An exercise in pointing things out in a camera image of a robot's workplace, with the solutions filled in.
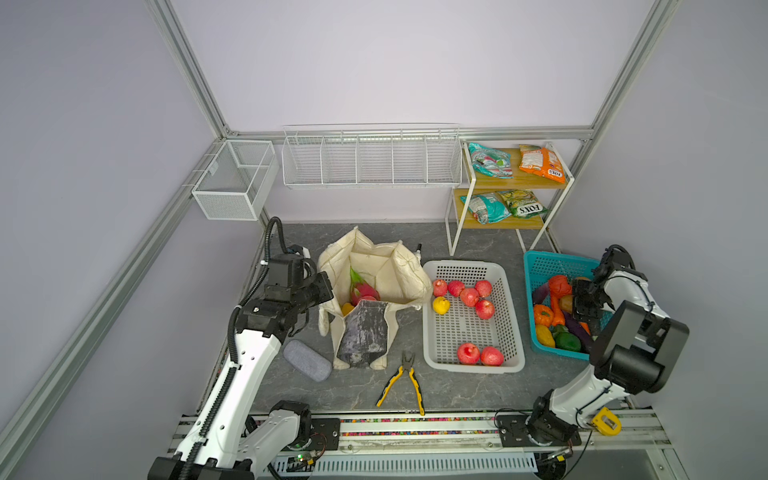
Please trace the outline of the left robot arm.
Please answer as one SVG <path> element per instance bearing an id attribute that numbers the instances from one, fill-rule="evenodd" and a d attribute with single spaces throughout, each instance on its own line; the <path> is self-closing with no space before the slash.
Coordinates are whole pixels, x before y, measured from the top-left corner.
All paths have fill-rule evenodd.
<path id="1" fill-rule="evenodd" d="M 297 321 L 333 300 L 328 275 L 307 250 L 288 247 L 282 222 L 269 219 L 254 285 L 231 312 L 227 359 L 192 429 L 169 457 L 158 457 L 150 479 L 256 479 L 290 445 L 312 436 L 307 404 L 280 401 L 252 432 L 246 430 L 255 396 Z"/>

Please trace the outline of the pink dragon fruit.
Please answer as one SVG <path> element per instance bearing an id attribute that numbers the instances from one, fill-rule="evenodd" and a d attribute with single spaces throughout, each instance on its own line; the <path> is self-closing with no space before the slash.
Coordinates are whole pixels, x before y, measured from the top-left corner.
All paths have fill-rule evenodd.
<path id="1" fill-rule="evenodd" d="M 350 303 L 354 306 L 357 306 L 360 302 L 360 297 L 364 295 L 372 295 L 378 298 L 378 301 L 381 299 L 380 294 L 378 291 L 370 285 L 368 282 L 366 282 L 357 271 L 355 271 L 353 268 L 349 269 L 350 274 Z"/>

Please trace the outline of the teal snack bag top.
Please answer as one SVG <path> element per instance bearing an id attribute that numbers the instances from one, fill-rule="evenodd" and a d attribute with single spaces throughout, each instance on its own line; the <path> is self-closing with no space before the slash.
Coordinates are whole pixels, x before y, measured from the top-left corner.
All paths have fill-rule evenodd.
<path id="1" fill-rule="evenodd" d="M 500 179 L 514 177 L 511 156 L 508 153 L 474 142 L 468 144 L 468 151 L 471 165 L 476 172 Z"/>

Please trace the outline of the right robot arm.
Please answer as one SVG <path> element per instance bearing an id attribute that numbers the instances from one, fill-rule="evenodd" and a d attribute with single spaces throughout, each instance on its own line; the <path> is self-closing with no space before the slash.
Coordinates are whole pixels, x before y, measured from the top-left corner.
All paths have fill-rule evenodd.
<path id="1" fill-rule="evenodd" d="M 497 413 L 505 447 L 568 446 L 583 429 L 605 434 L 620 429 L 607 404 L 642 392 L 655 393 L 669 380 L 690 335 L 687 325 L 668 316 L 637 270 L 630 253 L 612 244 L 590 280 L 578 280 L 567 322 L 590 322 L 596 337 L 588 366 L 566 385 L 538 397 L 529 413 Z"/>

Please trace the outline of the cream canvas tote bag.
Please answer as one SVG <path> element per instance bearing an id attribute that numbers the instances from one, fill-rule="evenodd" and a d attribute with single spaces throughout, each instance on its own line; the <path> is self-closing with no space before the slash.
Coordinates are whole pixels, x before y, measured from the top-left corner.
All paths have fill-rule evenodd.
<path id="1" fill-rule="evenodd" d="M 319 257 L 334 297 L 319 307 L 320 334 L 331 337 L 333 367 L 383 370 L 399 330 L 397 313 L 420 309 L 432 281 L 418 253 L 401 241 L 374 243 L 354 228 Z"/>

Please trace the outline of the brown potato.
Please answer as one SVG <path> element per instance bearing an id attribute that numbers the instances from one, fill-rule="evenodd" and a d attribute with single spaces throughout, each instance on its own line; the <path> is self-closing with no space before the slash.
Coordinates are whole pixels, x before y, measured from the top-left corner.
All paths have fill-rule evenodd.
<path id="1" fill-rule="evenodd" d="M 574 310 L 573 302 L 574 302 L 573 295 L 565 295 L 559 299 L 558 305 L 564 313 L 572 315 Z"/>

